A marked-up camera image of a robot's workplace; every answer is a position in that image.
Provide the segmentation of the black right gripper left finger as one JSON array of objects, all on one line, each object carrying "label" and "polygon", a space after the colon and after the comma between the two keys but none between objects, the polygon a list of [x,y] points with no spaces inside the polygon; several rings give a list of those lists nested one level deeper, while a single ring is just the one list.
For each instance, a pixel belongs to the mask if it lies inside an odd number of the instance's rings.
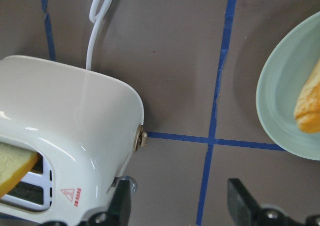
[{"label": "black right gripper left finger", "polygon": [[88,220],[78,225],[109,225],[125,226],[129,224],[131,215],[131,182],[122,179],[117,183],[116,190],[106,211],[93,214]]}]

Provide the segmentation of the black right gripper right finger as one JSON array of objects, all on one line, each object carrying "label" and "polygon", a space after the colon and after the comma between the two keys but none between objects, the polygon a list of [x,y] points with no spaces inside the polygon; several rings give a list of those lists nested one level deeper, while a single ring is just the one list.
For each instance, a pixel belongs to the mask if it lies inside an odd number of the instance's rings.
[{"label": "black right gripper right finger", "polygon": [[227,205],[235,225],[319,225],[320,216],[308,216],[304,222],[293,220],[275,206],[258,204],[238,178],[227,180]]}]

